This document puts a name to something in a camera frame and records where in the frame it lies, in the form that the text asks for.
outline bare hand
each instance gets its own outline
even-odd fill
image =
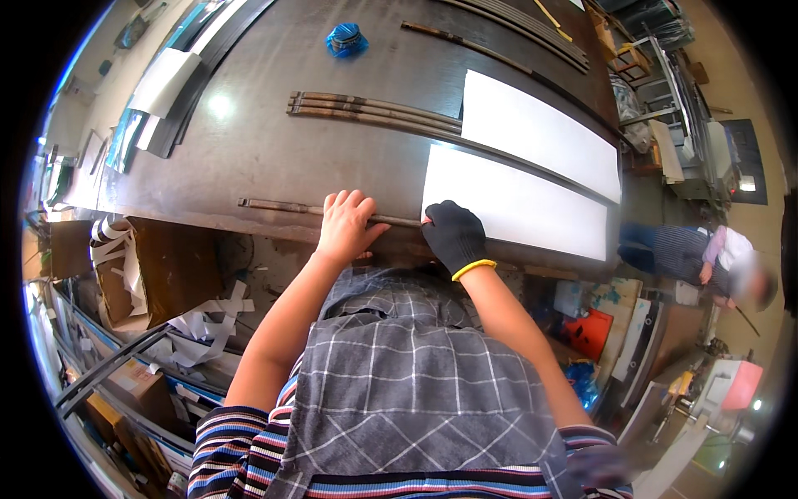
[[[363,253],[374,240],[391,228],[375,224],[366,229],[369,217],[377,211],[377,203],[355,189],[330,194],[324,199],[324,220],[316,253],[332,259],[342,267]]]
[[[698,274],[698,278],[701,280],[701,285],[706,286],[711,277],[712,277],[712,264],[710,262],[704,262],[703,267],[701,267],[701,274]]]

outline striped shirt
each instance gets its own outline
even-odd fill
[[[270,412],[253,407],[219,407],[197,426],[190,498],[262,497],[275,477],[286,449],[291,411],[302,358]],[[559,429],[570,457],[588,446],[615,445],[614,437],[595,426]],[[631,487],[593,489],[588,498],[629,499]],[[381,473],[363,476],[313,477],[307,497],[350,499],[372,497],[551,497],[536,464],[498,469],[440,473]]]

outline blue plastic bag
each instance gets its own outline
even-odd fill
[[[369,41],[360,32],[360,26],[345,22],[335,26],[325,40],[333,57],[348,57],[369,48]]]
[[[591,360],[578,360],[571,362],[565,368],[565,377],[573,386],[576,396],[582,403],[582,407],[589,411],[599,397],[599,388],[593,379],[595,364]]]

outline pink sleeve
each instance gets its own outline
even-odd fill
[[[721,253],[723,245],[726,244],[726,226],[721,225],[709,240],[709,244],[704,250],[703,260],[715,265],[715,259]]]

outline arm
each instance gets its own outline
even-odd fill
[[[390,228],[366,223],[377,209],[360,191],[330,194],[324,200],[322,234],[314,254],[272,305],[244,351],[225,406],[269,411],[307,342],[311,323],[344,267]]]
[[[485,333],[535,367],[555,424],[592,424],[543,332],[493,269],[480,219],[451,200],[431,204],[426,215],[421,231],[427,243],[471,296]]]
[[[474,302],[485,333],[512,348],[535,366],[555,424],[591,425],[543,332],[496,271],[486,265],[474,267],[460,277],[460,282]]]
[[[698,275],[698,278],[701,280],[702,285],[706,286],[706,284],[709,282],[709,279],[712,277],[712,267],[715,265],[715,259],[718,255],[720,255],[725,243],[726,226],[721,225],[712,235],[712,238],[709,240],[709,244],[707,244],[706,249],[704,250],[704,254],[701,256],[701,259],[704,261],[704,265],[701,267],[701,274]]]

